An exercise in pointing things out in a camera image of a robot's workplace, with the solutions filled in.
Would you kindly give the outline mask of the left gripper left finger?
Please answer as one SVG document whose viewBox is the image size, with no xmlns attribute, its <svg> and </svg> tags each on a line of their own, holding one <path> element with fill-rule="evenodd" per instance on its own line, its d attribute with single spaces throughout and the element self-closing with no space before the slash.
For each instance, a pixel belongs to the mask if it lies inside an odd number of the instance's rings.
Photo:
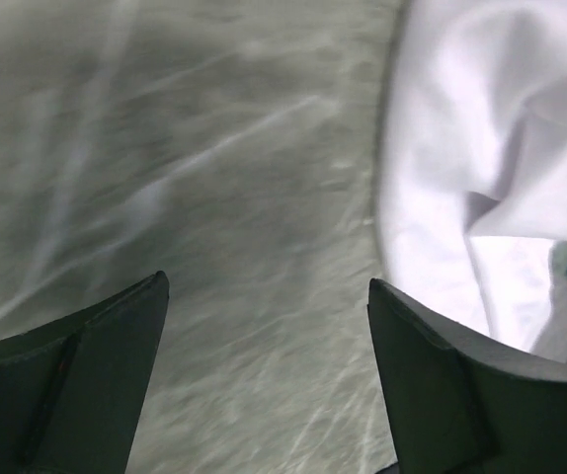
<svg viewBox="0 0 567 474">
<path fill-rule="evenodd" d="M 0 340 L 0 473 L 123 473 L 169 303 L 158 272 Z"/>
</svg>

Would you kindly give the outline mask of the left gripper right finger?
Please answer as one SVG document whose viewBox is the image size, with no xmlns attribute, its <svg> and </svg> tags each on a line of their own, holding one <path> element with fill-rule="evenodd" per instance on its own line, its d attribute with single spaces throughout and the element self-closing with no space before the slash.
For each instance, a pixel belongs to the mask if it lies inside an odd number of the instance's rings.
<svg viewBox="0 0 567 474">
<path fill-rule="evenodd" d="M 567 473 L 567 363 L 501 344 L 380 279 L 368 323 L 393 473 Z"/>
</svg>

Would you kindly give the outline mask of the white t shirt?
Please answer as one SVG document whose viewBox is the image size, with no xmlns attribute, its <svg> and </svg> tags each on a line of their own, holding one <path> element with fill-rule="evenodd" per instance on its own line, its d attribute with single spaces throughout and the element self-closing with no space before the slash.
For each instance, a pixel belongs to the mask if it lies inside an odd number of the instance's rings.
<svg viewBox="0 0 567 474">
<path fill-rule="evenodd" d="M 389 282 L 567 361 L 567 1 L 412 1 L 386 88 Z"/>
</svg>

